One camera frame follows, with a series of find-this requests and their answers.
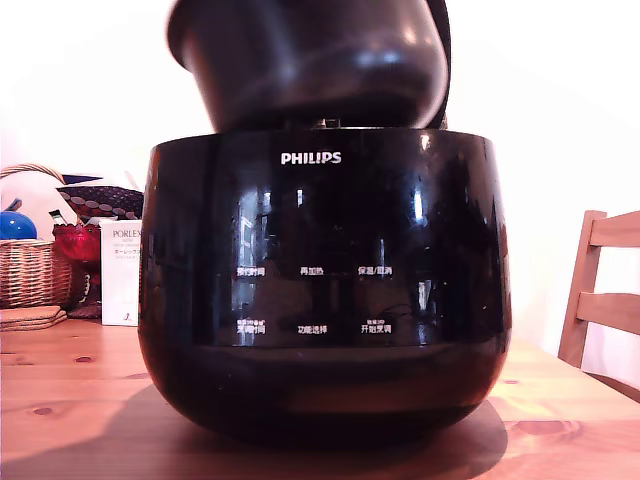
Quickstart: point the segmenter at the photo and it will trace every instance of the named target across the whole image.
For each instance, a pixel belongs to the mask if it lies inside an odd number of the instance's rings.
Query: blue ball
[[[27,240],[38,238],[35,224],[18,212],[0,212],[0,240]]]

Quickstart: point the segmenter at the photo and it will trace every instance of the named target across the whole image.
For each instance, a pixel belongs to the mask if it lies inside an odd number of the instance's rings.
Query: wooden chair
[[[640,335],[640,295],[593,293],[602,247],[640,247],[640,211],[607,218],[587,211],[582,224],[558,357],[582,366],[588,322]],[[589,373],[620,393],[640,402],[640,391],[604,375]]]

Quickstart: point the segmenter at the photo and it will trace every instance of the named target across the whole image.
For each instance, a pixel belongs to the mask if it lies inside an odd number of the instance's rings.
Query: wooden table
[[[152,385],[130,327],[2,335],[2,479],[638,479],[640,405],[514,340],[488,401],[421,445],[278,452],[201,429]]]

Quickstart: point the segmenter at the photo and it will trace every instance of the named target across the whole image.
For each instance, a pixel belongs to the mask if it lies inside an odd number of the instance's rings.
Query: white box
[[[141,220],[100,222],[102,324],[138,326]]]

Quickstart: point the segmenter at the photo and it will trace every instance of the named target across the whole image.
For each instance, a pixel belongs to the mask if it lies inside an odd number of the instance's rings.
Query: button label
[[[300,275],[320,277],[324,275],[324,270],[321,267],[300,267]]]
[[[360,333],[367,334],[390,334],[391,333],[391,325],[386,325],[384,320],[367,320],[366,325],[360,326]]]
[[[253,320],[252,318],[246,318],[238,320],[238,333],[249,333],[252,335],[264,335],[266,333],[266,325],[264,320]]]
[[[298,325],[298,335],[324,335],[327,331],[326,325]]]
[[[264,277],[266,269],[264,267],[238,267],[239,277]]]
[[[378,265],[377,267],[358,267],[358,275],[393,275],[393,268]]]

